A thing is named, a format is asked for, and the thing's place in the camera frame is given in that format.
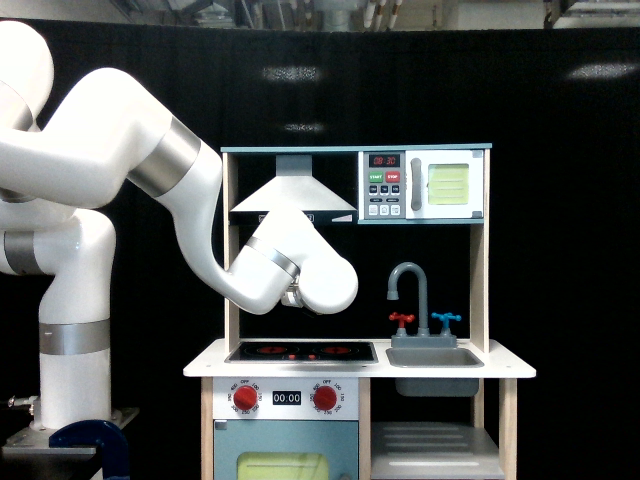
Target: oven timer display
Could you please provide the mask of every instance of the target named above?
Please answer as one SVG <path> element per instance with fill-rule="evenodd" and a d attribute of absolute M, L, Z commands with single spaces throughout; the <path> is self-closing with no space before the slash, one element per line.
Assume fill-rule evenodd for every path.
<path fill-rule="evenodd" d="M 273 392 L 274 405 L 302 405 L 302 392 Z"/>

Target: red stop button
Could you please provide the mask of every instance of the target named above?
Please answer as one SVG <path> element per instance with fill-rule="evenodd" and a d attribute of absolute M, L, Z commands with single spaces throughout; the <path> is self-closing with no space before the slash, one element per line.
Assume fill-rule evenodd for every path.
<path fill-rule="evenodd" d="M 338 402 L 338 396 L 336 391 L 331 387 L 319 387 L 313 396 L 313 403 L 318 410 L 331 410 L 336 406 Z"/>
<path fill-rule="evenodd" d="M 240 410 L 251 410 L 258 403 L 258 392 L 253 387 L 244 385 L 233 394 L 233 403 Z"/>
<path fill-rule="evenodd" d="M 397 170 L 387 172 L 386 179 L 387 183 L 400 183 L 400 172 Z"/>

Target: black curtain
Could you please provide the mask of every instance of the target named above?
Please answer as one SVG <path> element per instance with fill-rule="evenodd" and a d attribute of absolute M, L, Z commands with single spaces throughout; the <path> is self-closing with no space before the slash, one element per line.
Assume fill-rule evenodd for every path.
<path fill-rule="evenodd" d="M 519 477 L 630 473 L 620 434 L 635 418 L 623 384 L 637 313 L 638 29 L 301 34 L 28 23 L 56 67 L 42 125 L 84 75 L 115 67 L 218 151 L 492 143 L 490 333 L 538 370 L 519 382 Z M 273 80 L 286 72 L 303 78 Z M 249 185 L 273 175 L 268 162 L 243 168 Z M 331 162 L 318 175 L 353 181 Z M 102 211 L 118 234 L 113 403 L 142 411 L 127 427 L 132 473 L 197 478 L 199 382 L 182 368 L 222 337 L 222 299 L 185 265 L 170 215 L 149 197 L 127 183 Z M 356 266 L 354 305 L 333 318 L 300 321 L 282 309 L 244 317 L 246 333 L 391 335 L 379 312 L 386 277 L 404 260 L 425 266 L 430 302 L 468 309 L 466 227 L 322 233 Z M 219 222 L 213 237 L 220 256 Z M 0 398 L 38 391 L 37 305 L 48 282 L 0 276 Z M 403 292 L 415 288 L 406 282 Z M 497 440 L 496 386 L 487 388 Z M 448 401 L 389 409 L 375 400 L 407 402 L 392 390 L 374 385 L 374 420 L 437 420 L 441 409 L 468 418 L 468 402 L 453 402 L 460 414 Z"/>

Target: digital display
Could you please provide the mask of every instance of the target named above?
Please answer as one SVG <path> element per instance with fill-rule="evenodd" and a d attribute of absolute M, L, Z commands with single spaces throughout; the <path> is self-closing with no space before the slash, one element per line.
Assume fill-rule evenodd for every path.
<path fill-rule="evenodd" d="M 369 155 L 369 168 L 398 168 L 400 167 L 400 155 L 394 154 L 373 154 Z"/>
<path fill-rule="evenodd" d="M 302 405 L 302 392 L 273 392 L 274 405 Z"/>

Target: blue clamp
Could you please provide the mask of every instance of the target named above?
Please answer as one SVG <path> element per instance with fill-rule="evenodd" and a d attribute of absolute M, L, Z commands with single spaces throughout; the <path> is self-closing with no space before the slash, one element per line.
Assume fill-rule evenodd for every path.
<path fill-rule="evenodd" d="M 462 320 L 462 317 L 460 315 L 454 315 L 453 313 L 449 312 L 449 313 L 432 313 L 431 314 L 431 318 L 437 318 L 438 320 L 440 320 L 442 322 L 442 334 L 445 334 L 446 332 L 449 331 L 449 321 L 450 320 L 455 320 L 456 322 L 459 322 L 460 320 Z"/>
<path fill-rule="evenodd" d="M 129 444 L 122 431 L 106 420 L 82 420 L 49 437 L 49 447 L 95 445 L 102 455 L 104 480 L 129 480 Z"/>

